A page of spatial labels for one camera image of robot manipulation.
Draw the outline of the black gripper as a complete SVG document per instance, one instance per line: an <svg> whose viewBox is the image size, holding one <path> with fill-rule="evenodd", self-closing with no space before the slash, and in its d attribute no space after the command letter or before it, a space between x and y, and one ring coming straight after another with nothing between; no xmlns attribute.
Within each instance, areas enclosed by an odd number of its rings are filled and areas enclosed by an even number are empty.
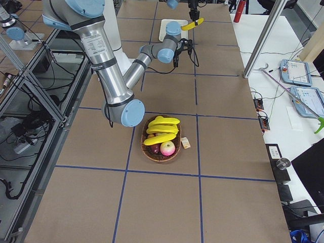
<svg viewBox="0 0 324 243"><path fill-rule="evenodd" d="M190 8L190 18L192 22L195 21L195 25L198 25L200 17L200 11L197 11L198 0L188 0L188 7Z"/></svg>
<svg viewBox="0 0 324 243"><path fill-rule="evenodd" d="M191 54L192 54L193 41L191 39L182 38L182 39L180 39L179 44L180 44L180 47L177 48L176 56L173 58L173 66L174 67L178 67L178 63L179 63L179 57L178 56L183 51L187 51L189 56L191 56Z"/></svg>

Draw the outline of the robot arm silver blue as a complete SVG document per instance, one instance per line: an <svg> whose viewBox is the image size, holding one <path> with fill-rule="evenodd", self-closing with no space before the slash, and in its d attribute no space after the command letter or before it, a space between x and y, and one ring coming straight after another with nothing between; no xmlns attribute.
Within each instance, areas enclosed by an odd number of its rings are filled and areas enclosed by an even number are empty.
<svg viewBox="0 0 324 243"><path fill-rule="evenodd" d="M178 0L167 0L167 6L171 9L176 9L178 3L179 3ZM188 0L187 3L190 9L189 11L190 19L192 20L195 26L198 26L199 25L198 20L200 17L200 11L197 9L198 0Z"/></svg>
<svg viewBox="0 0 324 243"><path fill-rule="evenodd" d="M132 91L152 60L170 63L182 46L184 27L177 21L166 25L162 43L145 45L130 67L122 72L112 43L119 43L119 31L112 1L43 1L43 21L56 29L72 31L81 40L91 68L101 83L105 104L102 112L111 123L135 127L143 119L145 106Z"/></svg>

